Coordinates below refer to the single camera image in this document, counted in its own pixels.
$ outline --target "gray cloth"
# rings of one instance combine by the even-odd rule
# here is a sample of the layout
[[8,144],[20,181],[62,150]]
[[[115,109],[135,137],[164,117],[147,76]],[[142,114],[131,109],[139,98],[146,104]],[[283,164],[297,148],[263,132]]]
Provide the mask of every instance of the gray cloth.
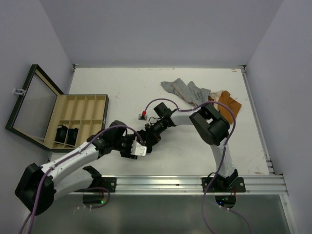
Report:
[[193,81],[186,85],[180,78],[173,82],[163,81],[161,86],[171,94],[175,94],[189,104],[199,106],[203,102],[208,101],[208,96],[211,90],[198,88]]

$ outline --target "case lid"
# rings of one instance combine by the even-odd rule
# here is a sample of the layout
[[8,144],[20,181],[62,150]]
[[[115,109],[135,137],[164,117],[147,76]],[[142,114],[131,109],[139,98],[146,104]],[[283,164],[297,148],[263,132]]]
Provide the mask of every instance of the case lid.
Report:
[[49,122],[57,99],[64,93],[38,64],[31,66],[22,89],[5,128],[49,150]]

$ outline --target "glass panel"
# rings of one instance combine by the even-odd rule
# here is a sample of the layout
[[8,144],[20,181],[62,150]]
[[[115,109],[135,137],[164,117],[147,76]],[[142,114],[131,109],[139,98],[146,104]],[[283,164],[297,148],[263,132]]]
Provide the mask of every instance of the glass panel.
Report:
[[57,95],[35,74],[14,123],[14,128],[43,142]]
[[[279,195],[236,197],[233,209],[248,219],[254,233],[290,233]],[[89,211],[83,209],[82,196],[67,195],[36,216],[33,234],[206,234],[210,232],[201,216],[201,199],[201,195],[112,194],[107,206]],[[205,210],[216,233],[248,233],[245,221],[216,206],[214,196],[207,196]]]

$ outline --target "wooden compartment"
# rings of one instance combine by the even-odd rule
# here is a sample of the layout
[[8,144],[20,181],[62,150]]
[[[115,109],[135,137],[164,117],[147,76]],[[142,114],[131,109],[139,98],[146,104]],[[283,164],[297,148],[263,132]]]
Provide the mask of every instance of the wooden compartment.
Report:
[[105,108],[105,101],[106,95],[96,95],[92,119],[103,120],[104,112],[102,110]]
[[[80,120],[71,120],[71,121],[69,122],[69,129],[78,128],[78,134],[79,134],[80,122],[81,122]],[[65,140],[64,148],[65,148],[65,149],[68,149],[68,148],[73,149],[73,148],[75,148],[75,145],[76,145],[76,144],[72,145],[72,144],[69,144],[69,143],[67,142],[67,140],[68,140],[68,133],[69,133],[69,130],[67,131],[67,135],[66,135],[66,140]]]
[[89,135],[95,135],[102,129],[102,120],[92,120]]
[[91,120],[82,120],[80,122],[76,147],[81,145],[90,136]]
[[[23,89],[26,95],[18,97],[5,128],[41,148],[70,152],[105,127],[103,119],[107,115],[107,95],[65,95],[37,64],[30,68]],[[35,115],[27,111],[38,109],[39,104],[42,111],[37,111]],[[14,125],[17,117],[23,121]],[[60,125],[67,127],[65,142],[56,142]],[[68,129],[74,128],[78,128],[77,139],[75,145],[70,145],[67,143]]]
[[[59,121],[59,123],[58,123],[58,126],[60,126],[60,125],[63,125],[63,126],[65,126],[65,127],[69,127],[69,120],[61,120],[61,121]],[[63,143],[63,142],[56,142],[55,141],[55,138],[54,138],[54,141],[53,141],[53,146],[52,146],[52,148],[53,149],[63,149],[64,148],[64,146],[65,146],[65,142]]]
[[76,96],[71,119],[74,119],[74,120],[81,120],[82,119],[82,113],[83,113],[85,98],[86,98],[85,95]]
[[95,95],[86,96],[84,107],[83,107],[82,120],[92,119],[95,98],[96,98]]
[[65,99],[65,103],[63,106],[62,115],[60,117],[61,120],[70,120],[72,116],[72,112],[74,110],[76,96],[67,96]]

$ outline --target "cable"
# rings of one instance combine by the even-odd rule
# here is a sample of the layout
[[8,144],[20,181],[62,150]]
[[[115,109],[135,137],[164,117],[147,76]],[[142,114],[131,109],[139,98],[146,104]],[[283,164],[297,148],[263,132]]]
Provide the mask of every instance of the cable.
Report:
[[[124,126],[124,125],[115,125],[115,126],[112,126],[112,127],[109,127],[109,128],[106,128],[106,129],[103,129],[102,131],[100,131],[85,147],[83,147],[81,149],[81,151],[77,151],[75,153],[73,153],[72,155],[69,155],[68,157],[60,160],[59,162],[57,162],[56,164],[54,164],[54,167],[57,167],[59,166],[61,163],[69,160],[70,158],[80,154],[82,151],[84,151],[85,149],[87,149],[93,141],[95,141],[96,138],[98,138],[101,134],[105,133],[106,131],[108,130],[111,130],[111,129],[114,129],[114,128],[128,128],[130,129],[131,131],[133,131],[138,139],[140,140],[141,144],[144,144],[144,141],[142,139],[142,137],[140,136],[140,134],[134,130],[133,128],[129,127],[129,126]],[[37,193],[36,193],[36,198],[35,198],[35,203],[34,203],[34,207],[33,207],[33,211],[31,212],[31,219],[30,219],[30,225],[29,225],[29,228],[28,228],[28,234],[31,233],[31,230],[33,228],[33,225],[34,225],[34,220],[35,220],[35,215],[36,215],[36,211],[37,211],[37,207],[38,207],[38,201],[39,201],[39,195],[40,195],[40,192],[41,192],[41,188],[42,188],[42,185],[43,185],[43,182],[45,180],[45,178],[48,176],[48,174],[52,171],[52,166],[46,171],[46,173],[43,175],[43,177],[41,178],[40,180],[40,183],[38,185],[38,189],[37,189]]]
[[150,117],[150,118],[148,119],[148,121],[150,122],[151,125],[153,125],[153,124],[156,123],[156,122],[155,122],[155,123],[152,123],[152,122],[151,122],[151,119],[152,119],[152,118],[155,119],[156,121],[160,119],[160,118],[155,118],[155,117],[153,117],[153,116]]
[[22,225],[22,227],[21,227],[20,230],[19,230],[19,234],[22,234],[22,233],[23,233],[23,230],[24,230],[24,228],[25,228],[25,226],[26,226],[26,224],[27,224],[27,222],[28,222],[30,216],[31,216],[31,213],[29,213],[29,215],[27,216],[27,218],[26,218],[25,221],[23,222],[23,225]]
[[[228,141],[229,141],[230,137],[232,136],[232,134],[233,134],[233,132],[234,132],[234,130],[235,130],[235,127],[236,127],[235,115],[234,115],[234,113],[232,112],[232,110],[231,110],[228,106],[224,105],[224,104],[221,103],[221,102],[217,102],[217,101],[207,101],[207,102],[204,102],[204,103],[202,103],[201,105],[199,105],[199,106],[197,106],[197,107],[195,107],[195,108],[193,108],[193,109],[189,109],[189,110],[179,110],[179,109],[178,109],[178,111],[180,111],[180,112],[194,111],[194,110],[197,110],[198,108],[200,108],[200,107],[202,107],[202,106],[205,106],[205,105],[207,105],[207,104],[210,104],[210,103],[215,103],[215,104],[218,104],[218,105],[223,106],[224,108],[226,108],[226,109],[230,112],[230,114],[231,114],[231,116],[232,116],[232,118],[233,118],[233,128],[232,128],[231,132],[229,133],[228,137],[226,138],[226,140],[225,140],[225,142],[224,142],[221,162],[220,162],[220,164],[219,164],[219,167],[218,167],[217,171],[215,172],[214,177],[213,177],[212,180],[210,180],[210,182],[208,183],[208,185],[207,185],[207,187],[206,187],[206,189],[205,189],[204,195],[203,195],[202,202],[201,202],[201,214],[202,214],[202,216],[203,216],[203,220],[204,220],[204,222],[205,222],[207,228],[211,231],[211,233],[215,234],[215,232],[212,230],[211,226],[209,225],[209,223],[208,223],[208,221],[207,221],[207,218],[206,218],[206,215],[205,215],[206,193],[207,193],[209,187],[212,185],[212,183],[213,183],[214,180],[216,179],[216,177],[217,177],[217,175],[218,175],[218,173],[219,173],[219,171],[220,171],[220,169],[221,169],[222,163],[223,163],[223,161],[224,161],[225,151],[226,151],[226,147],[227,147]],[[233,210],[230,210],[230,211],[233,212],[233,213],[235,213],[235,214],[237,214],[237,215],[239,215],[240,217],[242,217],[242,219],[245,220],[245,222],[247,223],[248,228],[249,228],[249,233],[252,234],[252,233],[253,233],[253,230],[252,230],[252,227],[251,227],[249,221],[247,220],[247,218],[245,218],[243,215],[241,215],[241,214],[240,214],[239,212],[237,212],[237,211],[233,211]]]
[[144,111],[146,112],[146,111],[147,111],[147,108],[148,108],[154,101],[159,101],[159,100],[169,101],[169,102],[173,103],[177,109],[179,109],[178,105],[177,105],[174,101],[172,101],[172,100],[170,100],[170,99],[167,99],[167,98],[156,98],[156,99],[150,101],[150,102],[147,104],[147,106],[145,107],[145,110],[144,110]]
[[207,176],[207,178],[209,178],[212,174],[215,174],[214,172],[211,172],[208,176]]

